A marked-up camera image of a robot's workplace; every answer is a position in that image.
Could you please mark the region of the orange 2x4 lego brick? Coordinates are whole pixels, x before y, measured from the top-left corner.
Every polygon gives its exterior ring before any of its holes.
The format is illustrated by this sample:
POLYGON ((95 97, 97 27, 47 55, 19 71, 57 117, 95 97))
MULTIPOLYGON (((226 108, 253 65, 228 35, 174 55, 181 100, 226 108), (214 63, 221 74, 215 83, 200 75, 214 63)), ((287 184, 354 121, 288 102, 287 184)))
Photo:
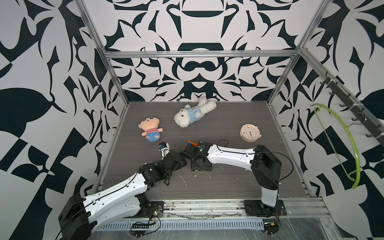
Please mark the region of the orange 2x4 lego brick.
POLYGON ((196 144, 196 143, 194 143, 192 141, 187 141, 187 145, 193 146, 193 147, 197 147, 198 146, 198 144, 196 144))

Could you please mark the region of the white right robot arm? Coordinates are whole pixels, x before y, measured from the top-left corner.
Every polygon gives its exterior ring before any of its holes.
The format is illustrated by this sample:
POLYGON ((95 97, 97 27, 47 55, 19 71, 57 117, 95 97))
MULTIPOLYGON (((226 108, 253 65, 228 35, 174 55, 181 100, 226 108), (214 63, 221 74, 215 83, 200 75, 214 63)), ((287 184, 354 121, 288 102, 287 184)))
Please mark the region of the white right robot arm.
POLYGON ((187 143, 184 153, 192 171, 208 171, 213 164, 224 164, 251 171, 261 186, 261 206, 274 208, 278 202, 282 162, 263 145, 254 149, 234 149, 212 143, 187 143))

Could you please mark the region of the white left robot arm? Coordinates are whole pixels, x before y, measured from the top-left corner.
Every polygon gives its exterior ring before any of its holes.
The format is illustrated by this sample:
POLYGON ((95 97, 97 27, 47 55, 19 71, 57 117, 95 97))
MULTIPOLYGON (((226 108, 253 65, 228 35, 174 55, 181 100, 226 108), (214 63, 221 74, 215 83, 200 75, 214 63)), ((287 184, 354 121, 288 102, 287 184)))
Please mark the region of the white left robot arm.
POLYGON ((142 165, 128 179, 104 191, 71 196, 58 221, 60 240, 86 240, 99 228, 125 217, 146 214, 151 203, 146 192, 169 184, 174 171, 187 165, 186 154, 170 151, 162 160, 142 165))

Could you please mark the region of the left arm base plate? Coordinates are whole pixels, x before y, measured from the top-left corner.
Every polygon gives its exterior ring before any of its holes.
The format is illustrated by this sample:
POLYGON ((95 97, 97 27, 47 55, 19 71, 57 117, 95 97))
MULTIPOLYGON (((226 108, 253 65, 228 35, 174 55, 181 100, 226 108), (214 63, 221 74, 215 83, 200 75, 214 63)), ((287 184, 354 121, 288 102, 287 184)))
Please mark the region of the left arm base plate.
POLYGON ((144 206, 133 218, 149 218, 151 216, 162 217, 164 214, 163 201, 151 201, 147 206, 144 206))

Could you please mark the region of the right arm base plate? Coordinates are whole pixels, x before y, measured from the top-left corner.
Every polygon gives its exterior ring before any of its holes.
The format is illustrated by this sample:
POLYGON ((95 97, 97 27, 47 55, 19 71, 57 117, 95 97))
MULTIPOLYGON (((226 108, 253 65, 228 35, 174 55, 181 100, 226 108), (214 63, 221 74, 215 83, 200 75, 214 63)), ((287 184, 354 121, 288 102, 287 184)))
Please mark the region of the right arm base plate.
POLYGON ((269 218, 276 215, 287 215, 287 211, 282 200, 277 200, 275 207, 267 206, 263 204, 261 200, 244 200, 244 208, 247 216, 269 218))

